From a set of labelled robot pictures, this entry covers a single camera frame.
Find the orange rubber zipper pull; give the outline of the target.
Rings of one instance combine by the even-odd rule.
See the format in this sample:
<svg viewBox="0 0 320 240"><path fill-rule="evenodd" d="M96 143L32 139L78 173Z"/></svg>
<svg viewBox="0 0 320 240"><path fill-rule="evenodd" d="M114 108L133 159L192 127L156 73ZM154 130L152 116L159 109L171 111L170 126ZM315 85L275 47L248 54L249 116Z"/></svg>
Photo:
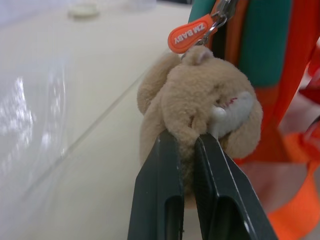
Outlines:
<svg viewBox="0 0 320 240"><path fill-rule="evenodd" d="M207 15L173 29L167 38L169 49L177 54L185 53L205 35L213 23L211 17Z"/></svg>

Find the beige plush toy keychain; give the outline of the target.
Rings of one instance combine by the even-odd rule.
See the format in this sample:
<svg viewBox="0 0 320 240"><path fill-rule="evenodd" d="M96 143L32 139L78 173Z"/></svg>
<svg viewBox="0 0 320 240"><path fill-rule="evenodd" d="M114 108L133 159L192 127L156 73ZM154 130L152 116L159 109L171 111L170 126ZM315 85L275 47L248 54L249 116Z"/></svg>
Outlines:
<svg viewBox="0 0 320 240"><path fill-rule="evenodd" d="M181 157L184 202L195 207L195 143L203 134L218 139L232 159L254 152L261 139L263 109L255 90L232 63L205 46L194 46L184 57L169 52L145 75L137 91L143 116L139 157L145 162L157 137L170 132Z"/></svg>

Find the small white round cap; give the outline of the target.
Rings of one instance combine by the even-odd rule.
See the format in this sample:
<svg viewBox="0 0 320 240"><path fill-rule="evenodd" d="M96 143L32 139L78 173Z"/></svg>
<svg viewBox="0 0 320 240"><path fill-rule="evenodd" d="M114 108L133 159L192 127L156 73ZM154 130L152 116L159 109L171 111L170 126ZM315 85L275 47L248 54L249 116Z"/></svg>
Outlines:
<svg viewBox="0 0 320 240"><path fill-rule="evenodd" d="M73 18L91 18L97 16L99 11L95 5L79 4L71 6L68 14Z"/></svg>

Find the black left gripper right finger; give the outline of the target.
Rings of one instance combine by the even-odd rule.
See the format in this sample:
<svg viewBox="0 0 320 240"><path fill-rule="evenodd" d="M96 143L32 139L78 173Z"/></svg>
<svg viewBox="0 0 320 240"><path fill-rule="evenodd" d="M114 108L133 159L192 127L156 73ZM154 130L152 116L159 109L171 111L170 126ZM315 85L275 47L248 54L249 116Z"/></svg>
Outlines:
<svg viewBox="0 0 320 240"><path fill-rule="evenodd" d="M194 146L194 194L202 240L278 240L246 174L212 135Z"/></svg>

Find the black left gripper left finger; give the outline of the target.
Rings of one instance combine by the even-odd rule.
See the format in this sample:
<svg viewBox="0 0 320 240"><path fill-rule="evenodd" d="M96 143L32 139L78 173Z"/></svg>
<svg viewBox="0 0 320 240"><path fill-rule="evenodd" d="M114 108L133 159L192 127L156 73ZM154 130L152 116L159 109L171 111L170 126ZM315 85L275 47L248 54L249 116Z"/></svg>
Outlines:
<svg viewBox="0 0 320 240"><path fill-rule="evenodd" d="M162 132L135 180L127 240L182 240L184 208L178 143Z"/></svg>

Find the orange and teal backpack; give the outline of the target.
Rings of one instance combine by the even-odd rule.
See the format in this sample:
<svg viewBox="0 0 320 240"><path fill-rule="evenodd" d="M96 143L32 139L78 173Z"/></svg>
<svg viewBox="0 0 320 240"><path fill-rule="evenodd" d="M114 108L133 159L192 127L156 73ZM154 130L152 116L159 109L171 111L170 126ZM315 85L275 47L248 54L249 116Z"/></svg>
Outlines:
<svg viewBox="0 0 320 240"><path fill-rule="evenodd" d="M263 109L261 141L235 162L302 165L297 192L268 214L278 240L303 240L320 223L320 116L306 131L281 134L278 126L296 92L320 105L320 0L232 0L235 13L210 36L208 47L250 80Z"/></svg>

